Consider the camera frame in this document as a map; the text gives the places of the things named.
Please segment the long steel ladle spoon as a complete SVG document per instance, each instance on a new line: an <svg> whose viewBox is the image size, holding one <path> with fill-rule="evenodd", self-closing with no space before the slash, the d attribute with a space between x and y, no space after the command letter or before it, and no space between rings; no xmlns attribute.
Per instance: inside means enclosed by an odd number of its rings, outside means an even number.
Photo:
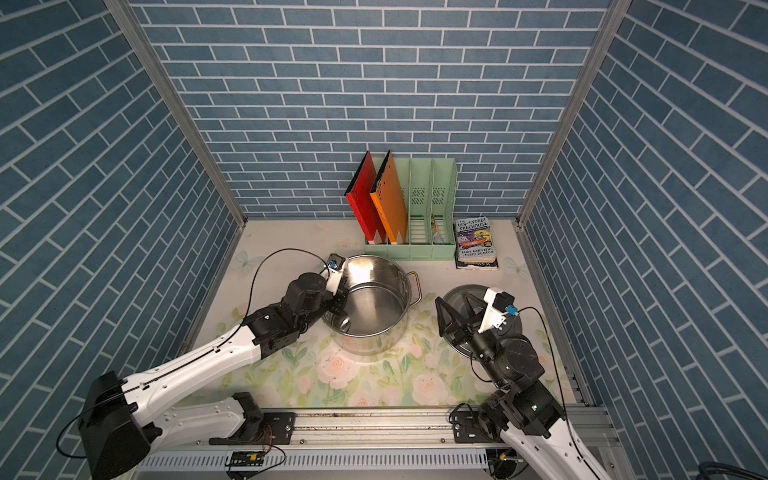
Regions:
<svg viewBox="0 0 768 480"><path fill-rule="evenodd" d="M351 319L348 312L344 309L341 309L334 320L334 325L337 328L337 330L341 333L348 333L351 328Z"/></svg>

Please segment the stainless steel pot lid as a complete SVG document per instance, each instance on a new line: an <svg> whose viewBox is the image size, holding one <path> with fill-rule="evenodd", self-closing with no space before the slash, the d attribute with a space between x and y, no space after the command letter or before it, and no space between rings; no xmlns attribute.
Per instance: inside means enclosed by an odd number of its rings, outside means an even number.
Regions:
<svg viewBox="0 0 768 480"><path fill-rule="evenodd" d="M508 312L514 302L514 296L496 288L477 284L456 287L435 300L439 334L460 355L471 358L468 339L480 329L489 306L499 307L502 313L499 324L488 330L494 338L501 340L523 333L518 314Z"/></svg>

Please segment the stainless steel stock pot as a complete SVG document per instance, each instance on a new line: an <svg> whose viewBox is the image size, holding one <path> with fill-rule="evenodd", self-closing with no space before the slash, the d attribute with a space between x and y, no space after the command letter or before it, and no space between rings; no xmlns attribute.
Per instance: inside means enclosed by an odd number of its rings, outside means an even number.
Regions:
<svg viewBox="0 0 768 480"><path fill-rule="evenodd" d="M345 308L351 319L349 332L339 332L327 314L322 320L333 340L358 356L378 355L393 348L405 332L408 310L422 300L416 272L406 272L375 255L347 258L341 286L349 290Z"/></svg>

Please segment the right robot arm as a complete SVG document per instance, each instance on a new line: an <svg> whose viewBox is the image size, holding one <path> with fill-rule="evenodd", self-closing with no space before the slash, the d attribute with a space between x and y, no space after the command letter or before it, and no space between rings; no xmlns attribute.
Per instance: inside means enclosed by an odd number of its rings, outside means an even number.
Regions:
<svg viewBox="0 0 768 480"><path fill-rule="evenodd" d="M542 383L545 368L532 342L511 331L525 308L507 292L489 288L484 295L462 295L464 309L435 299L442 339L465 346L469 358L496 387L473 412L477 427L502 441L543 479L607 479L609 474L583 445L566 408Z"/></svg>

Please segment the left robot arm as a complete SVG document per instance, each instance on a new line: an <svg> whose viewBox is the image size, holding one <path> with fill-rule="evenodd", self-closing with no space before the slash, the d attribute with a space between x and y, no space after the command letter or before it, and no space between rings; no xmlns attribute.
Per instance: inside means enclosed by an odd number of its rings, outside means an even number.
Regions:
<svg viewBox="0 0 768 480"><path fill-rule="evenodd" d="M249 393L177 410L200 387L292 345L343 299L340 271L307 272L283 298L245 316L222 336L174 360L125 378L109 371L95 379L77 421L94 479L113 479L162 447L199 439L224 445L257 441L262 414Z"/></svg>

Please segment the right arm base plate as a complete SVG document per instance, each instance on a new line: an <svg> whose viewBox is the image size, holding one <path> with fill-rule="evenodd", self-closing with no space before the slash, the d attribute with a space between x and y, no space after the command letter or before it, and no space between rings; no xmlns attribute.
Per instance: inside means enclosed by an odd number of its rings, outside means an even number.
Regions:
<svg viewBox="0 0 768 480"><path fill-rule="evenodd" d="M468 410L450 413L448 419L456 444L503 444L500 437L484 433Z"/></svg>

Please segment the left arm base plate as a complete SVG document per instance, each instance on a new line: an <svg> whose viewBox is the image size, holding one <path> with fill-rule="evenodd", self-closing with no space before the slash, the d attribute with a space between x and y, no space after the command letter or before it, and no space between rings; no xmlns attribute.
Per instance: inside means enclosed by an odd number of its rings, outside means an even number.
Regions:
<svg viewBox="0 0 768 480"><path fill-rule="evenodd" d="M244 415L244 423L229 437L213 437L210 445L288 445L293 435L296 414L267 412Z"/></svg>

